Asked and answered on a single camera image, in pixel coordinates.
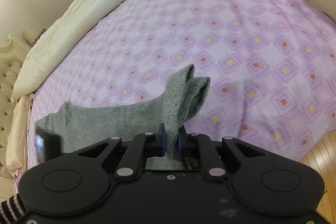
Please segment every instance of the white bed frame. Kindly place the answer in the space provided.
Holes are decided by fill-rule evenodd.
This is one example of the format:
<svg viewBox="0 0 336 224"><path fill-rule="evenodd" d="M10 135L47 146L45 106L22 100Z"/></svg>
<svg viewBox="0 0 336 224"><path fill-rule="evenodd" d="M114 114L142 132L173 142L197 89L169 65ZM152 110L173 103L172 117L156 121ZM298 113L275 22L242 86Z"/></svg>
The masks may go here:
<svg viewBox="0 0 336 224"><path fill-rule="evenodd" d="M1 59L7 59L9 61L9 63L11 62L16 62L22 65L23 61L25 60L29 50L31 49L31 46L27 43L24 42L22 40L19 40L17 38L15 38L13 35L9 35L8 41L7 43L0 47L0 60ZM10 68L6 68L6 67L0 67L0 70L2 72L6 72L6 70L10 70ZM1 86L1 81L4 81L5 78L0 77L0 86ZM5 110L6 111L6 116L5 117L5 121L2 121L0 119L0 134L5 134L6 136L1 136L2 139L4 140L8 133L9 133L9 128L8 128L8 110L12 110L15 106L14 102L8 102L6 101L5 106L2 105L0 106L0 111L1 110ZM2 145L4 147L1 147L0 149L6 149L5 145L6 142L3 142ZM0 175L0 202L7 200L8 198L10 198L14 192L13 192L13 180L11 179L10 174L6 171L6 172L1 172L1 174L5 174L4 177L2 177Z"/></svg>

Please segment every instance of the square pattern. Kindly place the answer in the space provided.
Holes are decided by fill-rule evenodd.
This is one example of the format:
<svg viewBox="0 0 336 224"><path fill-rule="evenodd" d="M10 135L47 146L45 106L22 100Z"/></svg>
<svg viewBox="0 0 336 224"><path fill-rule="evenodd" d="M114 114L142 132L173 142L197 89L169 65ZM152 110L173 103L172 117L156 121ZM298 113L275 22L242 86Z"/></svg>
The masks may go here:
<svg viewBox="0 0 336 224"><path fill-rule="evenodd" d="M303 105L303 110L305 111L310 123L312 123L321 114L322 110L318 101L314 96L311 96Z"/></svg>
<svg viewBox="0 0 336 224"><path fill-rule="evenodd" d="M30 133L65 100L81 107L151 100L193 63L195 77L211 77L194 128L299 159L323 133L317 128L336 126L334 29L303 0L125 0L37 90Z"/></svg>
<svg viewBox="0 0 336 224"><path fill-rule="evenodd" d="M275 66L275 72L285 81L288 82L294 75L297 74L297 68L285 59L280 65Z"/></svg>
<svg viewBox="0 0 336 224"><path fill-rule="evenodd" d="M231 73L236 70L242 62L234 54L228 54L220 60L219 63L226 73Z"/></svg>
<svg viewBox="0 0 336 224"><path fill-rule="evenodd" d="M287 91L287 89L282 89L277 94L275 94L272 97L272 103L281 115L287 114L296 106L292 96Z"/></svg>

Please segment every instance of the yellow square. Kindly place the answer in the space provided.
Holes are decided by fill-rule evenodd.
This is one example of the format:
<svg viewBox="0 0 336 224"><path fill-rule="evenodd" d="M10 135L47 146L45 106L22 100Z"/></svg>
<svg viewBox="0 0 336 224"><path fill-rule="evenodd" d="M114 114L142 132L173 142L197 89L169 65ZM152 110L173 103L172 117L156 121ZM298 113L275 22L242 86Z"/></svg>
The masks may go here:
<svg viewBox="0 0 336 224"><path fill-rule="evenodd" d="M219 122L219 119L217 117L212 117L211 120L214 123L218 123Z"/></svg>
<svg viewBox="0 0 336 224"><path fill-rule="evenodd" d="M316 111L316 108L315 108L314 106L310 106L310 107L309 107L309 111L313 113L313 112Z"/></svg>
<svg viewBox="0 0 336 224"><path fill-rule="evenodd" d="M283 73L289 73L289 68L287 68L287 67L283 68L282 71L283 71Z"/></svg>
<svg viewBox="0 0 336 224"><path fill-rule="evenodd" d="M274 137L276 140L280 140L280 139L281 139L281 135L280 135L278 132L276 132L276 133L273 135L273 137Z"/></svg>
<svg viewBox="0 0 336 224"><path fill-rule="evenodd" d="M227 62L226 62L229 66L232 66L232 65L234 65L234 61L232 60L232 59L230 59L230 60L228 60Z"/></svg>

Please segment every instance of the metal screw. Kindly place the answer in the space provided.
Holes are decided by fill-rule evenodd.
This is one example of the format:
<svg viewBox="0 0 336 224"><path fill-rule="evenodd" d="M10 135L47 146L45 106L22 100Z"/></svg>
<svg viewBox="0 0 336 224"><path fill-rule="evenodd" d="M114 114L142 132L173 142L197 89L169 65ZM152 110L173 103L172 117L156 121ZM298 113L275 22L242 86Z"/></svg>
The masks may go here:
<svg viewBox="0 0 336 224"><path fill-rule="evenodd" d="M209 170L209 174L214 177L220 177L220 176L225 175L225 170L222 168L211 168Z"/></svg>
<svg viewBox="0 0 336 224"><path fill-rule="evenodd" d="M175 177L174 175L168 175L168 176L167 176L167 179L169 179L169 180L174 180L174 179L176 179L176 177Z"/></svg>
<svg viewBox="0 0 336 224"><path fill-rule="evenodd" d="M129 177L130 175L133 175L134 171L131 168L123 167L117 170L117 174L121 177Z"/></svg>

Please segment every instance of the purple bedspread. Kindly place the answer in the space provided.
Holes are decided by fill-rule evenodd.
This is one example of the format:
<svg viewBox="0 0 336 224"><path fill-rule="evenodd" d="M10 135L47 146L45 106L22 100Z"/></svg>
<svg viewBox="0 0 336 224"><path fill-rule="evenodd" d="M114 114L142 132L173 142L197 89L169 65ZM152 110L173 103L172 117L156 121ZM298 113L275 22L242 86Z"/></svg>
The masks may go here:
<svg viewBox="0 0 336 224"><path fill-rule="evenodd" d="M211 88L187 132L235 136L298 160L336 129L335 48L335 24L303 0L126 0L37 90L28 168L37 164L34 122L65 100L150 100L189 63Z"/></svg>

